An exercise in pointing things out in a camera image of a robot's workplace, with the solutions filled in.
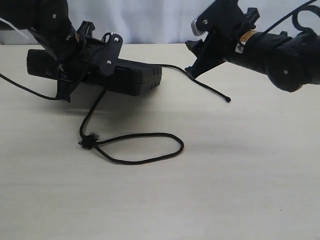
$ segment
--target orange label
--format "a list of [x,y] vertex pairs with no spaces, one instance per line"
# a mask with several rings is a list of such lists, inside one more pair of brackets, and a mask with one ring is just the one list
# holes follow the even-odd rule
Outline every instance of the orange label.
[[241,38],[240,38],[240,42],[242,43],[246,43],[253,35],[255,35],[257,33],[257,31],[247,31]]

